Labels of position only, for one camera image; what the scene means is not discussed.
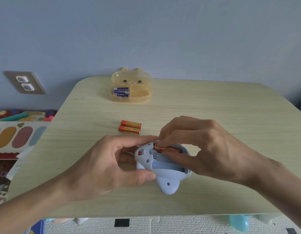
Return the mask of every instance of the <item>open yellow container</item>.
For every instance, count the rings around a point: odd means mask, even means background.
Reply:
[[[123,68],[111,76],[112,85],[108,92],[111,100],[121,103],[141,103],[149,100],[152,95],[151,76],[141,69],[128,70]],[[128,87],[130,90],[129,97],[118,97],[113,94],[113,88]]]

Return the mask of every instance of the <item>white plastic toy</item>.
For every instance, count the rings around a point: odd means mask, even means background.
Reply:
[[[160,190],[166,195],[171,195],[179,188],[180,181],[191,175],[191,171],[163,156],[162,148],[155,146],[156,142],[139,146],[134,154],[137,169],[147,169],[155,173]],[[168,149],[176,149],[190,156],[186,148],[180,144],[173,144]]]

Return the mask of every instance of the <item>person's left thumb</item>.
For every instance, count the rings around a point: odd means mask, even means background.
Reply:
[[[148,181],[155,180],[156,175],[146,169],[122,172],[120,174],[120,187],[140,186]]]

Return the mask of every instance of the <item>wood grain surface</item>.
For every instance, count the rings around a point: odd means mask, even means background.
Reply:
[[[97,140],[118,134],[121,120],[142,123],[142,135],[158,135],[172,118],[212,118],[263,155],[301,177],[301,112],[273,89],[257,83],[153,79],[143,104],[113,102],[110,77],[90,77],[72,90],[14,177],[8,197],[49,180],[74,164]],[[192,155],[198,148],[185,145]],[[277,212],[253,190],[192,174],[173,195],[156,182],[75,202],[49,217],[103,217]]]

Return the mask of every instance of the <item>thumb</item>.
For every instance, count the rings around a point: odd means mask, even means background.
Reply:
[[[119,176],[120,187],[140,186],[147,181],[155,180],[156,175],[149,170],[122,171]]]
[[[195,156],[188,156],[184,153],[178,153],[176,151],[163,150],[161,152],[165,157],[170,158],[174,163],[183,166],[184,168],[193,170],[195,166]]]

